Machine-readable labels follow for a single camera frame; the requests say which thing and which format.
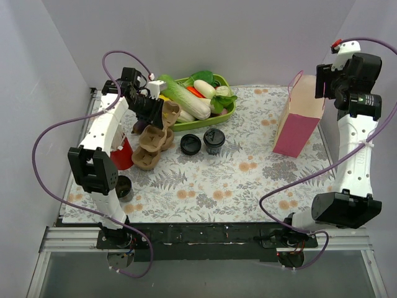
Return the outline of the pink paper gift bag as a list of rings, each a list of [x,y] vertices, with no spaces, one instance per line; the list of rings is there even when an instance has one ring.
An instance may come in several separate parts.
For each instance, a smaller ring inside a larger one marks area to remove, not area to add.
[[[314,97],[316,77],[299,71],[287,87],[287,100],[277,124],[272,151],[296,158],[318,126],[325,98]]]

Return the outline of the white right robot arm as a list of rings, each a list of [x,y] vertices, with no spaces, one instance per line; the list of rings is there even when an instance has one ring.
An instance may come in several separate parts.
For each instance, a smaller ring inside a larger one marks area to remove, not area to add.
[[[373,198],[370,182],[373,143],[368,140],[381,117],[382,99],[371,93],[381,66],[379,56],[355,53],[341,70],[317,67],[316,96],[334,100],[338,110],[339,164],[332,190],[316,195],[308,210],[285,218],[289,226],[280,232],[285,245],[298,245],[304,230],[357,229],[381,212],[382,203]]]

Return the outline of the dark paper coffee cup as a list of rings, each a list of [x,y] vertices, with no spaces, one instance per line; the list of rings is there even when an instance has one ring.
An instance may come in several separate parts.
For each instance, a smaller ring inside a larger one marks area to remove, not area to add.
[[[222,146],[222,144],[206,144],[206,151],[209,155],[217,155],[220,153]]]

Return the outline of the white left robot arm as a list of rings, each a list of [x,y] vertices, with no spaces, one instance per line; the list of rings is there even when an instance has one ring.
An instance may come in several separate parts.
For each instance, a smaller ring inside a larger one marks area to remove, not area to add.
[[[119,79],[106,81],[102,88],[101,115],[93,120],[80,145],[68,151],[76,184],[95,202],[102,217],[100,228],[106,240],[118,248],[126,248],[131,243],[132,233],[122,226],[128,218],[117,197],[118,169],[110,152],[122,117],[128,110],[159,129],[163,127],[164,101],[159,95],[167,85],[153,77],[151,75],[151,80],[142,86],[142,74],[124,67]]]

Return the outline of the black coffee cup lid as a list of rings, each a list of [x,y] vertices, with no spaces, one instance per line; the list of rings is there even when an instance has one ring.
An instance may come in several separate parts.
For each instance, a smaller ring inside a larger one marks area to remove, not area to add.
[[[211,147],[221,147],[225,142],[225,135],[219,129],[208,129],[203,136],[204,143]]]

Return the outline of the brown cardboard cup carrier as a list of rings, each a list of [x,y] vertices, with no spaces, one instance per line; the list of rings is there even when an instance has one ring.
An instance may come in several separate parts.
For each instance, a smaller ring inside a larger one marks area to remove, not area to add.
[[[154,169],[154,167],[158,164],[160,160],[161,153],[169,149],[173,144],[173,141],[174,141],[173,136],[167,138],[165,143],[156,152],[148,152],[142,147],[139,147],[132,154],[133,164],[139,169],[142,169],[144,171],[149,171]]]

